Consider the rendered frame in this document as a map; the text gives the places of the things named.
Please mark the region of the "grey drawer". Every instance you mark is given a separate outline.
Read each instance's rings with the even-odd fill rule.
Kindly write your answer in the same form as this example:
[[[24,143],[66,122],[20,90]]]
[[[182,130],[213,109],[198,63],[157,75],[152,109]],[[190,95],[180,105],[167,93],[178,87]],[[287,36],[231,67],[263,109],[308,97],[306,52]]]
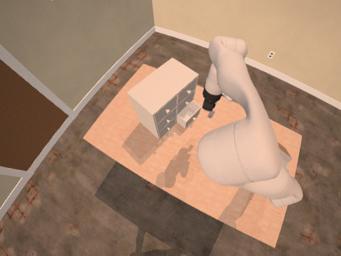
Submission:
[[[161,121],[157,124],[158,132],[163,129],[171,120],[176,116],[176,107]]]
[[[192,100],[188,106],[178,113],[177,122],[186,128],[193,120],[196,120],[196,117],[199,115],[200,111],[201,106]]]
[[[159,138],[161,138],[167,131],[171,130],[171,127],[176,123],[176,116],[168,123],[160,132]]]
[[[193,81],[191,81],[183,90],[181,90],[178,93],[178,100],[177,100],[177,104],[179,104],[186,96],[188,96],[189,94],[191,94],[191,92],[196,88],[196,81],[197,81],[196,77]]]
[[[187,96],[180,104],[177,105],[177,114],[186,106],[189,105],[189,102],[193,100],[194,98],[194,92],[195,90]]]
[[[177,95],[175,95],[165,106],[163,106],[157,113],[154,114],[156,124],[161,121],[167,114],[169,114],[177,106]]]

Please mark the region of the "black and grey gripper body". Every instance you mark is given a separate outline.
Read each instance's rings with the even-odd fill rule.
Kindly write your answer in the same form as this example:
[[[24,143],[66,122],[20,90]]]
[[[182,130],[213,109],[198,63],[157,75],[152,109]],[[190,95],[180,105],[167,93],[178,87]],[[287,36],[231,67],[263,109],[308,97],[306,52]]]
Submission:
[[[230,99],[228,96],[226,96],[219,86],[213,85],[209,80],[208,77],[206,79],[206,82],[204,84],[203,89],[203,97],[204,102],[202,108],[207,111],[212,111],[214,108],[215,102],[219,101],[221,99],[221,96],[224,95],[225,99],[228,102],[232,102],[232,99]]]

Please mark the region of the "small beige chest of drawers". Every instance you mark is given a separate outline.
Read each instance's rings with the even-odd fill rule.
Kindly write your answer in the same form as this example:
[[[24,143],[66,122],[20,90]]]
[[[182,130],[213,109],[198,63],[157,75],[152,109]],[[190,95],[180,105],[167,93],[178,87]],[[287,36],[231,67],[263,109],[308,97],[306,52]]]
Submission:
[[[154,114],[198,77],[195,71],[174,58],[131,88],[127,94],[140,122],[158,139]]]

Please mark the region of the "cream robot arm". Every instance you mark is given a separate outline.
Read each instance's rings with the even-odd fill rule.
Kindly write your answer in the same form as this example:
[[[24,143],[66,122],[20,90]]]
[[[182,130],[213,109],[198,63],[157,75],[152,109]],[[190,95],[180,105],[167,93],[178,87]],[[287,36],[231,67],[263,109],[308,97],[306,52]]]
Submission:
[[[197,157],[202,170],[216,184],[249,190],[270,199],[277,208],[299,202],[303,191],[287,171],[273,126],[249,77],[246,42],[216,36],[208,51],[212,61],[208,80],[240,104],[247,117],[201,138]]]

